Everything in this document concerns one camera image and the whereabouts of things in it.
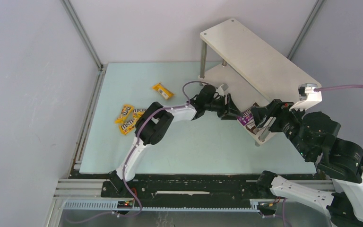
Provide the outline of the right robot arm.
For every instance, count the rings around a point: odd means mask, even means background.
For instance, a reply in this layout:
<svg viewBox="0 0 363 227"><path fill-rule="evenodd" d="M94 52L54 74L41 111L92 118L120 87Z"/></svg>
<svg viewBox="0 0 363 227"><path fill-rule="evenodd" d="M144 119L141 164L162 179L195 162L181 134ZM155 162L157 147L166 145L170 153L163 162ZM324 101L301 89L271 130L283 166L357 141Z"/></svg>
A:
<svg viewBox="0 0 363 227"><path fill-rule="evenodd" d="M270 171L261 173L258 187L323 213L335 227L363 227L363 149L340 139L340 124L326 114L292 107L291 102L275 99L267 106L252 107L251 113L257 127L273 118L270 132L283 133L304 161L312 162L342 192L308 188Z"/></svg>

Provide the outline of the yellow candy bar wrapper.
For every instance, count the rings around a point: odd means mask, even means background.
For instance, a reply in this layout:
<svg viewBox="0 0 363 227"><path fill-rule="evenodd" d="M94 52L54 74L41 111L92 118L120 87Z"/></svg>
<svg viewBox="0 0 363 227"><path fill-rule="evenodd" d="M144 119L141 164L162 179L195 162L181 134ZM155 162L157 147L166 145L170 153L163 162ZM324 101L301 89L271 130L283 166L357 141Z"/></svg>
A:
<svg viewBox="0 0 363 227"><path fill-rule="evenodd" d="M165 88L162 83L155 84L152 89L158 92L165 100L169 100L174 96L174 93Z"/></svg>

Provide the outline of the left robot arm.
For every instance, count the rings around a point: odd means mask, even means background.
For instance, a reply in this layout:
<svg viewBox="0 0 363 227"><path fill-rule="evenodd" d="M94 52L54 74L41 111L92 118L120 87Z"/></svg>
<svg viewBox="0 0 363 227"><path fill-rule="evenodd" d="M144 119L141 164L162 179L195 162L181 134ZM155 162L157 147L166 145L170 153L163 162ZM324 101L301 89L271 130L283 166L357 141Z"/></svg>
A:
<svg viewBox="0 0 363 227"><path fill-rule="evenodd" d="M231 94L225 94L224 91L223 86L215 87L205 83L197 95L188 98L182 105L163 106L159 102L153 102L136 121L133 143L124 161L110 174L109 181L115 189L122 191L126 183L135 177L144 149L159 143L171 123L193 121L207 111L215 112L221 120L237 120L242 117Z"/></svg>

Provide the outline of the brown candy bag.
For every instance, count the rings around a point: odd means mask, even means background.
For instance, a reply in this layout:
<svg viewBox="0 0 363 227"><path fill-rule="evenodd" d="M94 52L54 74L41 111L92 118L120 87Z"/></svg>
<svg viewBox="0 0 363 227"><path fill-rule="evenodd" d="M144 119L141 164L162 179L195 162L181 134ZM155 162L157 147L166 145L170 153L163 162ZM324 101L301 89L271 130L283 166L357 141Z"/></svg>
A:
<svg viewBox="0 0 363 227"><path fill-rule="evenodd" d="M259 122L260 120L260 113L259 113L259 105L257 103L254 103L251 107L251 112L252 112L252 115L254 117L254 121L255 121L255 126L256 128L253 130L253 131L249 131L251 132L252 134L256 135L259 131L258 127L257 127L257 123Z"/></svg>

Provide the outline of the purple candy bag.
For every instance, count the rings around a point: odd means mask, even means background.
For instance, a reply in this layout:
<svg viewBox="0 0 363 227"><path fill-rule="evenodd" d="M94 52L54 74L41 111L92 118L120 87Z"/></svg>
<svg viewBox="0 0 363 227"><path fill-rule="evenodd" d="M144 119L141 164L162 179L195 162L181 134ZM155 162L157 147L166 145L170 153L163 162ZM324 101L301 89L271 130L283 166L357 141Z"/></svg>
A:
<svg viewBox="0 0 363 227"><path fill-rule="evenodd" d="M247 109L242 113L242 116L238 117L238 122L244 126L247 130L253 131L255 126L254 117L252 115L251 109Z"/></svg>

